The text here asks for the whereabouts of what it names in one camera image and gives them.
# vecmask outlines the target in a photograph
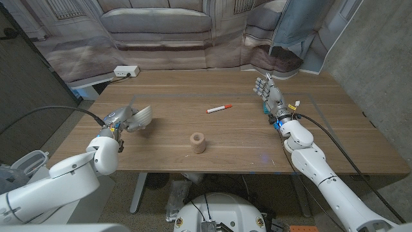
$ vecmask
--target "table surface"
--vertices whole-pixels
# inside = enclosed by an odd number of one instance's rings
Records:
[[[281,139],[262,100],[253,91],[258,72],[146,71],[138,77],[109,85],[89,109],[103,118],[137,96],[134,107],[153,109],[153,120],[145,130],[123,131],[124,150],[118,154],[118,170],[142,172],[200,173],[293,173],[281,146]],[[384,136],[346,95],[330,74],[298,73],[276,81],[285,101],[301,101],[297,112],[305,114],[338,138],[359,169],[369,175],[404,175],[410,172]],[[207,109],[233,107],[206,113]],[[326,161],[338,174],[355,170],[335,144],[316,125],[301,120]],[[83,116],[48,167],[70,156],[84,153],[100,126]],[[191,150],[190,136],[205,135],[207,148],[201,154]]]

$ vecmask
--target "white marker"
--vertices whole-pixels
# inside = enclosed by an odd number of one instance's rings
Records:
[[[216,108],[207,110],[206,113],[213,113],[215,111],[224,110],[224,109],[227,109],[227,108],[230,108],[230,107],[232,107],[232,105],[220,106],[220,107],[216,107]]]

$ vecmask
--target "white power strip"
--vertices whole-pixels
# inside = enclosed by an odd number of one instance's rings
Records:
[[[130,77],[136,77],[140,72],[137,65],[117,66],[114,70],[116,77],[126,77],[130,73]]]

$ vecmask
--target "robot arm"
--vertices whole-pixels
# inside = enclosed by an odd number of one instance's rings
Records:
[[[369,209],[362,200],[333,172],[326,163],[323,151],[314,143],[314,136],[297,120],[286,107],[286,102],[271,76],[267,81],[256,79],[253,89],[275,118],[284,141],[285,150],[292,154],[293,165],[308,177],[321,191],[323,197],[339,217],[347,231],[389,231],[395,223]]]
[[[110,113],[86,153],[60,161],[50,168],[50,176],[45,179],[0,195],[0,225],[28,223],[94,192],[99,187],[97,176],[109,175],[117,169],[117,153],[123,146],[122,130],[145,128],[151,118],[150,106],[138,111],[130,104]]]

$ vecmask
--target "bolt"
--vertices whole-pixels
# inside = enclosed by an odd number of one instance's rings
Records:
[[[176,219],[176,226],[180,227],[183,224],[183,219],[182,218],[177,218]]]
[[[265,225],[265,223],[263,222],[263,219],[262,219],[262,218],[258,218],[258,219],[256,220],[256,224],[257,224],[259,227],[262,227],[263,225]]]

